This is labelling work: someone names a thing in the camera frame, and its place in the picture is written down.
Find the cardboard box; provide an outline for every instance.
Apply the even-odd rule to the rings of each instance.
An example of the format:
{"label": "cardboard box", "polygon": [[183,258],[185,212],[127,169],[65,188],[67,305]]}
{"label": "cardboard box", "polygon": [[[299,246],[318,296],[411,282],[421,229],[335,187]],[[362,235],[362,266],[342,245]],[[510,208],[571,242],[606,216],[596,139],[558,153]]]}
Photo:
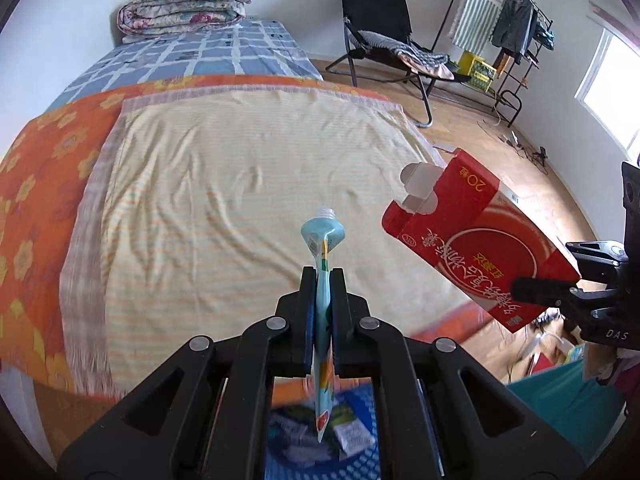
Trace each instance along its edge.
{"label": "cardboard box", "polygon": [[456,150],[444,169],[409,164],[400,179],[408,195],[402,204],[389,205],[384,230],[510,332],[545,310],[513,301],[513,280],[580,279],[574,257],[558,237],[536,225],[518,206],[517,195],[463,150]]}

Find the window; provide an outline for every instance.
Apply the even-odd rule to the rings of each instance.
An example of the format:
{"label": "window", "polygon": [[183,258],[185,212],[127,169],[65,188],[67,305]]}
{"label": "window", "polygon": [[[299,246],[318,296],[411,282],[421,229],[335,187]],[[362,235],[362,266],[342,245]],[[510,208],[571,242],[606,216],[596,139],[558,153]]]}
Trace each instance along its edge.
{"label": "window", "polygon": [[640,155],[640,56],[605,29],[576,98],[627,151]]}

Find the dark jacket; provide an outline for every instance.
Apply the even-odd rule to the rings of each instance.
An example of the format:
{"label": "dark jacket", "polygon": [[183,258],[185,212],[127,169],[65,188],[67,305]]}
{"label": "dark jacket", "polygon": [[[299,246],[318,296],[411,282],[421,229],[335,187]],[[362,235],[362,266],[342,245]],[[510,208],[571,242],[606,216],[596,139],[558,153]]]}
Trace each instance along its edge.
{"label": "dark jacket", "polygon": [[537,12],[531,0],[506,0],[495,24],[491,43],[515,54],[524,54],[531,42],[535,15]]}

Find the chair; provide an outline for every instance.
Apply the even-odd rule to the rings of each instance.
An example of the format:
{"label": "chair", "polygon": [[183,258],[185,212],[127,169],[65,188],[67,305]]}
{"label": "chair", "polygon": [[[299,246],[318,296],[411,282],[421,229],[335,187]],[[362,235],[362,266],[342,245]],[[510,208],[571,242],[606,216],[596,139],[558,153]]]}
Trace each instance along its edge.
{"label": "chair", "polygon": [[[354,86],[358,86],[357,78],[371,79],[383,83],[406,83],[410,81],[420,90],[429,118],[429,121],[426,123],[417,122],[416,125],[419,128],[429,128],[433,124],[433,115],[429,106],[428,95],[431,89],[433,89],[436,80],[463,83],[471,79],[469,76],[456,73],[454,73],[454,80],[440,79],[425,74],[419,75],[411,72],[404,63],[384,48],[371,48],[367,50],[359,46],[355,46],[353,49],[351,48],[350,34],[360,44],[367,45],[367,41],[364,40],[358,31],[370,30],[393,38],[394,40],[413,45],[425,52],[431,52],[431,50],[421,47],[411,39],[411,21],[409,19],[406,0],[342,0],[342,14],[344,15],[344,44],[347,53],[328,65],[325,70],[331,74],[351,75],[351,81]],[[345,59],[349,62],[350,72],[332,70],[334,66],[343,62]],[[370,59],[386,66],[403,70],[406,72],[406,75],[396,79],[379,79],[372,76],[357,75],[353,63],[354,59]],[[423,77],[430,79],[427,89],[424,87]]]}

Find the teal fabric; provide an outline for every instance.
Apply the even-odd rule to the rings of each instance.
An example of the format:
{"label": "teal fabric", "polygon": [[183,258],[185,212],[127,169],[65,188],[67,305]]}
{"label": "teal fabric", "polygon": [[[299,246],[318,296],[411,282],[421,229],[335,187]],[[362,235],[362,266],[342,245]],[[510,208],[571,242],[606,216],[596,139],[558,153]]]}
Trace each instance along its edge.
{"label": "teal fabric", "polygon": [[565,437],[589,462],[624,405],[613,386],[582,379],[582,360],[508,385],[533,412]]}

